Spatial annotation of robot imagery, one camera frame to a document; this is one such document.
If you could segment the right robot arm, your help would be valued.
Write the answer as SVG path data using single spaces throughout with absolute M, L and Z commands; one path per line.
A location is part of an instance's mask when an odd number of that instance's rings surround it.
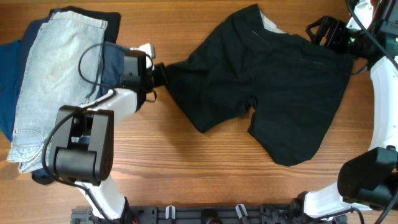
M 381 223 L 397 210 L 397 2 L 347 1 L 348 23 L 324 16 L 307 26 L 315 45 L 367 61 L 374 90 L 374 127 L 368 152 L 345 162 L 338 180 L 292 200 L 289 215 L 332 221 L 356 211 L 379 210 Z

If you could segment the black shorts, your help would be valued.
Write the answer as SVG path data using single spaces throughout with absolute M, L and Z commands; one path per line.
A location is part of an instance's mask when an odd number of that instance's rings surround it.
M 352 68 L 345 55 L 267 30 L 253 4 L 165 74 L 170 95 L 199 132 L 253 108 L 249 134 L 276 164 L 294 166 L 319 150 Z

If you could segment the blue garment at left edge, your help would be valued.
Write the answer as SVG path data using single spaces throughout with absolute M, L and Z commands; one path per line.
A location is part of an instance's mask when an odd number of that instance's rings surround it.
M 19 40 L 1 45 L 1 131 L 10 142 L 20 88 L 17 72 L 19 48 Z

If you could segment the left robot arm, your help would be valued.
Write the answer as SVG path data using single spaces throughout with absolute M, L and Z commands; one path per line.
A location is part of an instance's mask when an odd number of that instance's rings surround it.
M 42 151 L 42 166 L 54 181 L 85 196 L 93 223 L 137 223 L 127 198 L 111 177 L 114 126 L 138 111 L 155 87 L 167 83 L 165 65 L 142 50 L 126 50 L 122 82 L 92 103 L 59 108 Z

